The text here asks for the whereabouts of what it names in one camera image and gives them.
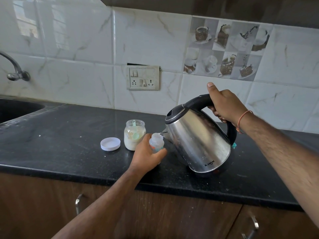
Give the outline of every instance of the switch plate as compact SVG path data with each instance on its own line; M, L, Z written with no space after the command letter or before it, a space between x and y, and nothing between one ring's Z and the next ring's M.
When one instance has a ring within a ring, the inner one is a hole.
M127 65L126 89L159 90L160 67L149 65Z

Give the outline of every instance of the chrome faucet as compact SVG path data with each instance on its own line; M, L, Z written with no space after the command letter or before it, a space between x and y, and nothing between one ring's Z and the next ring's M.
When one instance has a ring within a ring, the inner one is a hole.
M23 71L20 67L20 65L15 61L10 55L6 54L5 52L0 51L0 55L3 57L7 58L14 66L15 73L9 73L7 74L7 78L12 81L16 81L19 79L29 81L30 80L30 75L28 72Z

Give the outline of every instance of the jar rim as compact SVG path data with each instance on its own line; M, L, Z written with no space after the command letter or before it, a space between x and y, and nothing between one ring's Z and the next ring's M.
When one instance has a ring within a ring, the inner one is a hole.
M145 126L145 122L143 122L142 120L138 120L138 119L128 120L126 122L126 126L133 126L133 121L134 120L135 120L136 126Z

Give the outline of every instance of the electric kettle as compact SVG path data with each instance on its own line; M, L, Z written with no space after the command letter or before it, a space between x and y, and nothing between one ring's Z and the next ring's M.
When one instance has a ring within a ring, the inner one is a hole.
M237 131L227 121L227 135L203 108L213 106L209 96L200 95L174 107L165 118L166 129L161 133L174 144L190 169L207 173L217 169L229 157Z

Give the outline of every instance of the kettle spout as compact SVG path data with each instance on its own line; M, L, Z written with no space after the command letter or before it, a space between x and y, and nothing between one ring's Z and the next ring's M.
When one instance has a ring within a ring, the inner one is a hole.
M172 143L171 136L170 136L169 132L167 131L167 128L165 128L165 130L162 131L162 132L160 133L160 135L162 135L163 137L166 138L167 141L169 141L170 143Z

